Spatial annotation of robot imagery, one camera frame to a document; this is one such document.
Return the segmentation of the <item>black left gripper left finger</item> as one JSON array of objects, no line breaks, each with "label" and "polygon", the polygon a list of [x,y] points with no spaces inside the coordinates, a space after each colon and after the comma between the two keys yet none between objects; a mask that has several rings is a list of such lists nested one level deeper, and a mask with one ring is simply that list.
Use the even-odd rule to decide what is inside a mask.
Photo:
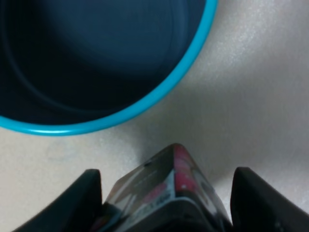
[{"label": "black left gripper left finger", "polygon": [[102,206],[98,169],[84,171],[61,195],[16,232],[88,232]]}]

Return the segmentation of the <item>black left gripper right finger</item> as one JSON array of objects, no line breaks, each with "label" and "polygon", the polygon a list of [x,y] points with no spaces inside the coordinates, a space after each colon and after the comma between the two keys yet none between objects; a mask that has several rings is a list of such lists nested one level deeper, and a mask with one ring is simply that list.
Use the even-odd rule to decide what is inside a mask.
[{"label": "black left gripper right finger", "polygon": [[236,232],[309,230],[309,215],[248,167],[234,172],[230,211]]}]

